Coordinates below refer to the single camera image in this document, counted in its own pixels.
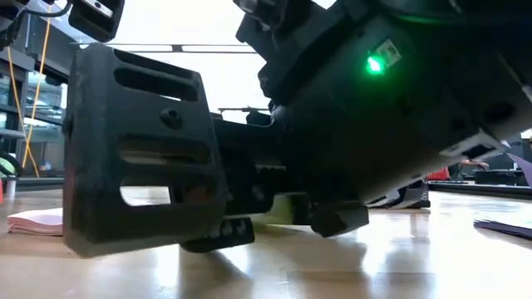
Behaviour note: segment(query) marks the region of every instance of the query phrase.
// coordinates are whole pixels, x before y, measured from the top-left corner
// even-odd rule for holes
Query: paper stack
[[[33,210],[7,216],[10,233],[62,236],[63,209]]]
[[[473,225],[476,228],[485,228],[499,233],[532,240],[532,221],[526,218],[516,218],[515,216],[512,218],[482,218],[476,219]]]

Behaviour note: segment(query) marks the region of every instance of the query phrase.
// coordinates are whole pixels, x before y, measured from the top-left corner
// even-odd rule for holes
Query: label sticker
[[[386,62],[386,67],[393,66],[401,60],[401,53],[393,42],[388,38],[376,50],[375,53]]]

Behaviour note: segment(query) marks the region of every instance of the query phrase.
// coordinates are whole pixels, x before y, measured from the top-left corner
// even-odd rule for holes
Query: pink paper
[[[33,210],[7,216],[10,233],[61,236],[63,209]]]

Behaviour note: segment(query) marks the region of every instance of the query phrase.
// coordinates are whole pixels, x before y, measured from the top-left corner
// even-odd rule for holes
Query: red object
[[[449,175],[449,169],[447,167],[426,176],[426,179],[428,180],[448,180],[450,178],[451,176]]]

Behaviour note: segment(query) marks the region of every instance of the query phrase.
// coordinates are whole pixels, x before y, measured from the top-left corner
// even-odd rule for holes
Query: green light
[[[379,56],[367,58],[367,71],[373,75],[380,75],[384,72],[384,61]]]

